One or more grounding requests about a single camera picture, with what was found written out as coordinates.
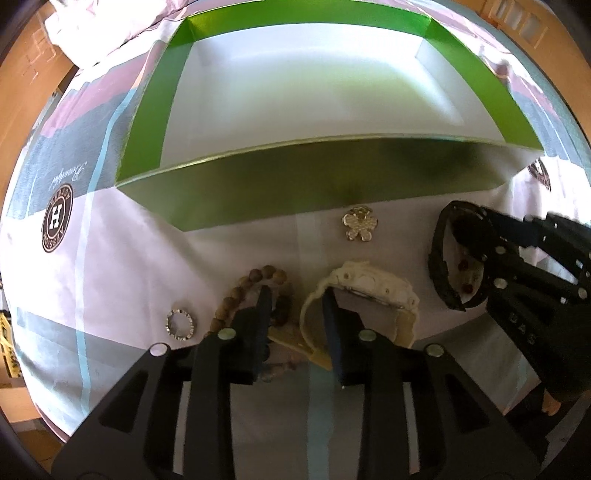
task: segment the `jewelry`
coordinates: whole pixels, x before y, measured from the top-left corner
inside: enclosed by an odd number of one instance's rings
[[[241,277],[238,280],[238,286],[231,289],[229,295],[222,300],[217,308],[209,331],[205,335],[217,333],[226,327],[226,323],[231,322],[246,297],[246,293],[262,280],[271,280],[279,286],[279,296],[275,301],[275,309],[271,312],[271,325],[276,327],[285,325],[289,321],[293,288],[291,283],[287,281],[285,271],[277,269],[273,265],[265,265],[262,269],[253,268],[247,277]]]
[[[309,360],[327,370],[332,369],[332,362],[326,345],[321,345],[311,335],[310,325],[306,321],[306,311],[314,300],[321,298],[329,287],[347,290],[351,293],[377,301],[399,310],[396,317],[397,331],[390,340],[394,345],[410,348],[414,343],[414,326],[418,321],[418,297],[412,285],[396,275],[373,267],[369,262],[347,261],[342,267],[333,270],[330,275],[320,280],[304,302],[300,312],[300,332],[306,343],[302,353],[309,352]]]
[[[343,223],[349,227],[347,238],[355,240],[358,236],[363,242],[369,242],[372,238],[372,230],[378,226],[378,219],[370,214],[372,209],[361,205],[351,208],[343,217]]]
[[[177,335],[176,332],[173,332],[172,329],[170,328],[170,322],[172,321],[173,316],[176,313],[179,313],[181,315],[185,315],[185,317],[189,320],[189,332],[187,335],[184,335],[184,336]],[[181,310],[181,309],[171,310],[171,312],[166,317],[166,324],[164,325],[164,327],[166,328],[166,332],[171,337],[173,337],[175,340],[178,340],[180,342],[185,342],[185,341],[189,340],[193,336],[193,334],[195,333],[195,321],[187,312],[185,312],[184,310]]]

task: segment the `blue stripe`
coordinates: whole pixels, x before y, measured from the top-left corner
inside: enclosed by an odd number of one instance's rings
[[[100,174],[105,165],[105,157],[109,140],[115,122],[119,119],[123,111],[129,105],[136,89],[131,89],[121,103],[117,106],[113,115],[109,119],[105,137],[100,147],[100,153],[96,160],[95,169],[92,172],[88,190],[84,202],[84,212],[82,214],[82,225],[80,227],[80,239],[78,241],[78,250],[76,251],[76,263],[74,265],[74,281],[76,285],[76,348],[78,350],[78,362],[80,364],[80,375],[82,377],[82,393],[80,395],[80,406],[82,413],[88,415],[90,412],[90,370],[88,368],[88,359],[86,357],[86,339],[84,329],[84,265],[86,261],[86,246],[88,245],[88,234],[90,231],[90,217],[92,213],[92,202],[95,198],[96,186],[99,183]]]
[[[309,364],[308,479],[329,480],[329,442],[333,434],[335,379],[315,364]]]

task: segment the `ring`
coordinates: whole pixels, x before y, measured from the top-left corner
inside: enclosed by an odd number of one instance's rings
[[[185,336],[177,335],[175,332],[173,332],[170,329],[170,322],[173,319],[173,315],[175,313],[180,313],[182,315],[185,315],[185,317],[188,318],[188,320],[189,320],[189,332]],[[173,337],[175,340],[179,340],[180,342],[185,342],[185,341],[189,340],[193,336],[193,334],[195,333],[195,321],[193,320],[193,318],[191,318],[191,316],[187,312],[185,312],[184,310],[181,310],[181,309],[171,310],[171,312],[166,317],[166,323],[164,324],[164,327],[166,328],[166,332],[171,337]]]

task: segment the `silver screw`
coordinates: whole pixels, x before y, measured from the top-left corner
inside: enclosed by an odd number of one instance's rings
[[[223,328],[217,333],[220,340],[232,340],[236,336],[236,330],[233,328]]]
[[[150,355],[163,356],[168,352],[168,345],[166,343],[155,343],[150,347]]]
[[[495,278],[493,285],[499,290],[504,290],[507,288],[507,281],[504,278]]]
[[[373,342],[377,337],[373,330],[365,329],[359,332],[359,340],[362,342]]]
[[[445,353],[443,347],[438,343],[432,343],[427,348],[425,348],[425,351],[427,352],[428,356],[434,356],[436,358],[439,358]]]

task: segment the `bedsheet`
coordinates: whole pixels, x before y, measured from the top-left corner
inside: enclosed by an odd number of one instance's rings
[[[372,204],[376,216],[388,220],[381,220],[371,249],[354,244],[346,252],[339,226],[343,209],[180,232],[116,190],[115,171],[165,43],[182,18],[229,3],[237,2],[190,4],[80,72],[15,169],[0,224],[0,270],[36,405],[72,434],[150,345],[184,346],[164,330],[172,308],[185,308],[197,319],[196,335],[187,342],[194,344],[231,282],[251,268],[274,264],[288,271],[297,304],[343,259],[363,258],[413,284],[421,299],[418,345],[436,337],[498,408],[508,411],[539,380],[482,308],[451,312],[437,298],[426,273],[431,235],[439,211],[452,199],[515,216],[558,211],[590,222],[591,158],[577,143],[581,132],[486,28],[434,2],[381,1],[431,15],[505,83],[543,144],[551,189],[525,169],[495,190]],[[63,183],[74,189],[72,216],[63,242],[48,254],[41,246],[41,223]],[[564,274],[548,258],[533,255],[531,261]],[[344,296],[339,301],[364,317],[383,316],[373,304]],[[387,322],[375,327],[387,328]],[[277,358],[283,354],[274,352]],[[361,389],[341,390],[331,373],[305,363],[273,381],[232,388],[239,478],[266,478],[274,468],[283,478],[352,478],[361,398]],[[181,469],[178,461],[176,468]]]

